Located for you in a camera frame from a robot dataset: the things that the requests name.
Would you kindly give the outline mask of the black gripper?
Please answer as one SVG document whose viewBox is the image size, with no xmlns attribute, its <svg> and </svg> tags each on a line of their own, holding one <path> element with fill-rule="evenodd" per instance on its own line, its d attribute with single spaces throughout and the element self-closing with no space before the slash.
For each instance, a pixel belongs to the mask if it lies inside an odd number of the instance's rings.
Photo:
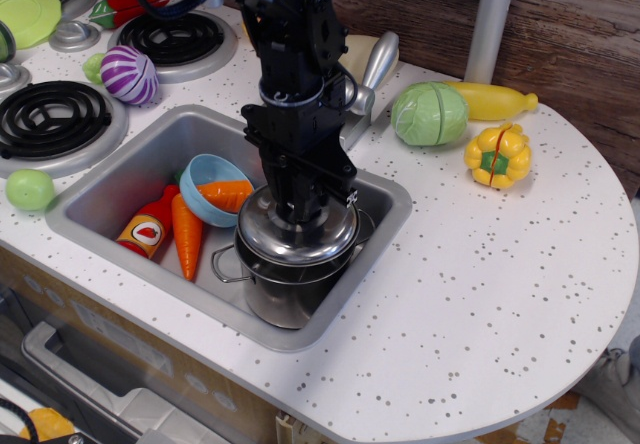
<svg viewBox="0 0 640 444">
<path fill-rule="evenodd" d="M 355 204 L 357 169 L 340 143 L 343 111 L 314 100 L 294 107 L 247 104 L 241 115 L 283 220 L 309 222 L 330 198 Z"/>
</svg>

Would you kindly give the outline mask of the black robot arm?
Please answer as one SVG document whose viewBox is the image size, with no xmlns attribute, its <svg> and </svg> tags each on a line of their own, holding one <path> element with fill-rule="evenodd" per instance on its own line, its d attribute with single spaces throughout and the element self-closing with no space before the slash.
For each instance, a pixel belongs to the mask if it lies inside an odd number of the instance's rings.
<svg viewBox="0 0 640 444">
<path fill-rule="evenodd" d="M 164 8 L 138 0 L 159 20 L 177 19 L 206 0 Z M 356 200 L 356 168 L 340 144 L 352 76 L 340 63 L 345 28 L 332 0 L 229 0 L 240 8 L 260 60 L 262 105 L 245 105 L 246 139 L 260 154 L 268 187 L 282 218 L 306 223 L 331 199 Z"/>
</svg>

